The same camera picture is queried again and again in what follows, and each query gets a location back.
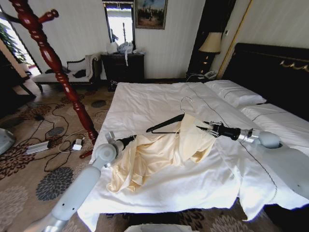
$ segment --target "beige silk garment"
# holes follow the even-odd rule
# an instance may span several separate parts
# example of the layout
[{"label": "beige silk garment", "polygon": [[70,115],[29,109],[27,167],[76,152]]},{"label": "beige silk garment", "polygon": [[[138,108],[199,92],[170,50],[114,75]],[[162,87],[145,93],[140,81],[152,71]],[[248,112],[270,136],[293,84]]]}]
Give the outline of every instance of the beige silk garment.
[{"label": "beige silk garment", "polygon": [[173,166],[183,166],[188,159],[202,161],[210,152],[216,138],[197,128],[208,124],[185,114],[179,122],[179,134],[137,135],[111,166],[112,180],[107,184],[111,192],[124,188],[135,191],[147,177]]}]

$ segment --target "telephone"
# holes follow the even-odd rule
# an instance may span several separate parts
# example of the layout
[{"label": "telephone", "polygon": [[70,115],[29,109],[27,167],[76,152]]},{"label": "telephone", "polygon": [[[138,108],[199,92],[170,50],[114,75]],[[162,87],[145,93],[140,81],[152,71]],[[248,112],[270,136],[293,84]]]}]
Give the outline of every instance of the telephone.
[{"label": "telephone", "polygon": [[205,73],[205,77],[209,80],[215,79],[216,76],[217,76],[217,71],[209,71],[209,72]]}]

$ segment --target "black hanger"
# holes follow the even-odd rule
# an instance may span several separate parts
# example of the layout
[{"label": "black hanger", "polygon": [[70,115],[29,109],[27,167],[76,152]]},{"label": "black hanger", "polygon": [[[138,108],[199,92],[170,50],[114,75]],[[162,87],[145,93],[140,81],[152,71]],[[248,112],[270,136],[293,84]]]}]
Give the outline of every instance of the black hanger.
[{"label": "black hanger", "polygon": [[176,117],[173,117],[173,118],[171,118],[171,119],[169,119],[169,120],[166,120],[166,121],[164,121],[164,122],[161,122],[160,124],[155,125],[155,126],[153,126],[153,127],[150,127],[150,128],[148,128],[148,129],[146,130],[146,132],[151,132],[152,134],[172,134],[172,133],[173,133],[173,134],[175,134],[175,133],[178,134],[179,132],[154,132],[154,130],[159,129],[159,128],[162,128],[162,127],[165,127],[165,126],[167,126],[167,125],[169,125],[169,124],[172,124],[172,123],[174,123],[174,122],[180,122],[180,121],[183,119],[184,114],[185,114],[185,110],[182,109],[182,101],[183,101],[183,99],[189,99],[189,100],[192,102],[192,99],[189,98],[189,97],[183,97],[183,98],[182,98],[182,100],[180,101],[180,110],[183,111],[183,114],[178,115],[178,116],[176,116]]}]

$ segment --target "carpet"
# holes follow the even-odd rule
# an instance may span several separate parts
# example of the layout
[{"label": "carpet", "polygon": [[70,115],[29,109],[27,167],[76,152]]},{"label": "carpet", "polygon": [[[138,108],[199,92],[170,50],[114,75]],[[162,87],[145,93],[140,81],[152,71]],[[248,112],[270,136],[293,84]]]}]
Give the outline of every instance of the carpet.
[{"label": "carpet", "polygon": [[[36,88],[29,80],[29,88]],[[113,93],[105,86],[77,92],[86,111],[100,130],[111,105]],[[0,128],[10,130],[16,142],[0,156],[0,232],[23,231],[31,222],[47,215],[70,186],[90,157],[79,156],[92,150],[87,133],[61,88],[49,88],[16,112],[0,119]],[[69,152],[72,141],[84,138],[81,151]],[[50,149],[31,155],[29,145],[49,141]],[[123,232],[128,226],[143,223],[190,225],[201,232],[279,232],[264,211],[250,222],[239,201],[231,209],[189,209],[161,214],[102,214],[98,232]],[[64,232],[85,232],[88,228],[75,214]]]}]

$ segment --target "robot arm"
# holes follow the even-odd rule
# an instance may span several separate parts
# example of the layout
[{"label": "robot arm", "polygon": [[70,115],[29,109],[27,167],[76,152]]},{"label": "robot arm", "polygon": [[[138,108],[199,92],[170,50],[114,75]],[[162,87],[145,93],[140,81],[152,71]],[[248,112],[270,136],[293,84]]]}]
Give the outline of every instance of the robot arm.
[{"label": "robot arm", "polygon": [[25,232],[60,232],[69,219],[79,209],[101,176],[101,168],[109,167],[125,146],[134,140],[130,136],[114,140],[113,133],[106,135],[108,144],[100,145],[95,152],[96,160],[92,166],[82,170],[69,186],[52,211],[44,218],[33,222]]},{"label": "robot arm", "polygon": [[222,122],[204,122],[211,128],[199,127],[215,137],[226,136],[241,143],[253,144],[263,161],[295,193],[309,199],[309,158],[297,149],[281,142],[279,136],[258,129],[227,128]]}]

